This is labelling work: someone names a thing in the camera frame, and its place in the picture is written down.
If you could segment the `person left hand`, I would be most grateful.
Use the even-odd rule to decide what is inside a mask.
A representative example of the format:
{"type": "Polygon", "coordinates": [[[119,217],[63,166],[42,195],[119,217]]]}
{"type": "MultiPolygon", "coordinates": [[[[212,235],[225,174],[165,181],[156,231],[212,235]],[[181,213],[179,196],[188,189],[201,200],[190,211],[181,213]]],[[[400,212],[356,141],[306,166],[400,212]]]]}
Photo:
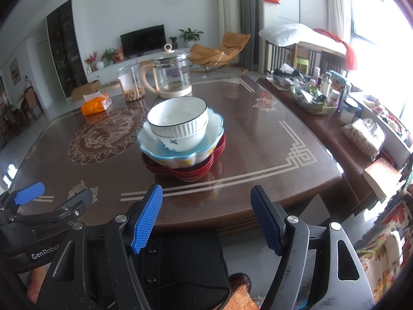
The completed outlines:
{"type": "Polygon", "coordinates": [[[27,286],[27,297],[33,303],[37,303],[38,295],[41,290],[41,286],[47,274],[47,270],[44,266],[35,268],[29,275],[29,284],[27,286]]]}

